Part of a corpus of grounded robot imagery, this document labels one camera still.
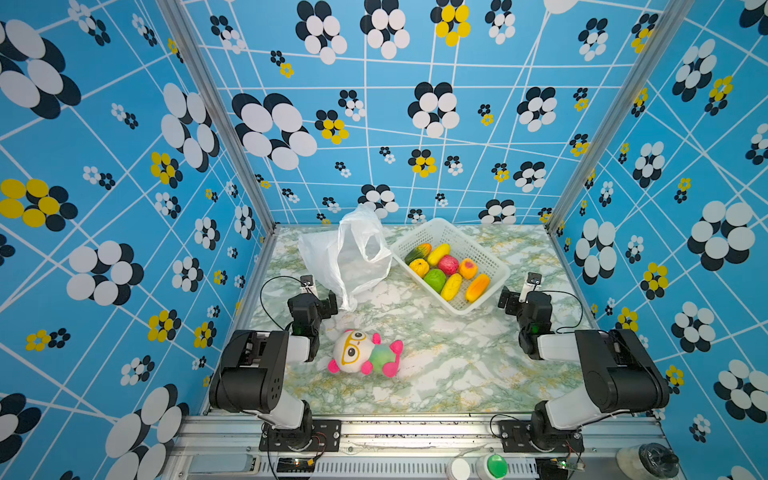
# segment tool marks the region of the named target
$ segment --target plush toy head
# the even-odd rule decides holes
[[[342,372],[357,373],[370,358],[374,346],[373,339],[368,334],[359,330],[347,330],[333,347],[333,359]]]

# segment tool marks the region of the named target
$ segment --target marble tabletop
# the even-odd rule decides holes
[[[308,274],[297,241],[305,233],[333,227],[281,227],[265,279]],[[385,226],[394,243],[411,226]],[[459,226],[462,232],[510,266],[506,285],[519,290],[527,272],[544,277],[543,290],[573,292],[543,226]],[[328,290],[318,287],[320,298]],[[280,324],[290,321],[286,301],[297,284],[278,279],[263,291],[266,310]],[[552,293],[553,327],[575,325],[576,299]],[[518,345],[514,317],[496,307],[498,292],[466,316],[449,316],[394,260],[389,276],[357,296],[356,311],[339,311],[321,326],[320,348],[312,363],[286,368],[284,388],[307,400],[315,414],[526,412],[542,399],[554,399],[583,383],[574,363],[530,360]],[[275,328],[259,306],[250,328]],[[587,317],[580,328],[590,328]],[[331,374],[334,341],[347,329],[378,332],[382,343],[405,343],[400,370],[381,374]]]

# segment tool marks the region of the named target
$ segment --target black mounting plate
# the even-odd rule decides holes
[[[517,420],[501,420],[498,422],[504,453],[542,453],[531,444],[531,435],[528,431],[530,422],[519,422]],[[571,449],[580,453],[584,451],[584,438],[580,432],[574,432],[568,439],[563,439],[560,445],[554,447],[554,450],[548,453],[568,453],[568,443]]]
[[[260,452],[291,452],[280,435],[271,429],[268,429],[268,436],[261,435],[261,442],[259,442]],[[318,445],[316,439],[311,439],[310,444],[302,451],[305,453],[317,453],[323,450],[323,435],[317,435],[318,432],[326,436],[327,442],[325,444],[326,452],[338,452],[339,451],[339,439],[341,438],[341,420],[325,420],[325,419],[313,419],[312,420],[312,436],[317,436],[323,441]]]

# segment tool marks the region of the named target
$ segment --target plush toy eye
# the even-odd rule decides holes
[[[357,360],[357,355],[358,355],[357,349],[355,347],[353,347],[353,346],[350,346],[346,350],[346,355],[345,355],[346,358],[345,358],[345,360],[347,362],[354,362],[355,360]]]

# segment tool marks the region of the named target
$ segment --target mango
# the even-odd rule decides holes
[[[440,260],[449,253],[451,253],[451,246],[447,243],[444,243],[443,245],[435,248],[432,253],[427,256],[427,263],[429,263],[429,266],[432,268],[435,268]]]
[[[478,264],[465,258],[458,265],[458,272],[467,280],[472,280],[472,277],[478,274]]]
[[[456,293],[462,288],[462,276],[458,273],[451,275],[448,280],[445,281],[445,285],[440,292],[440,296],[445,299],[446,302],[453,300]]]
[[[445,275],[451,276],[458,272],[458,260],[450,255],[446,255],[437,262],[437,267],[445,272]]]
[[[424,276],[424,281],[432,287],[434,291],[440,293],[445,285],[445,274],[439,268],[433,268]]]
[[[409,266],[411,267],[411,270],[416,272],[416,275],[420,276],[421,278],[424,278],[427,272],[429,272],[429,264],[423,258],[417,258],[416,260],[413,260]]]
[[[408,252],[408,255],[406,255],[406,258],[404,258],[403,261],[406,262],[407,265],[410,265],[411,262],[413,260],[416,260],[417,258],[426,258],[426,256],[429,255],[429,252],[431,251],[432,251],[431,244],[422,243],[418,247],[415,247],[413,250]]]
[[[469,285],[467,289],[466,299],[470,303],[474,303],[491,284],[491,279],[488,275],[481,273],[478,277]]]

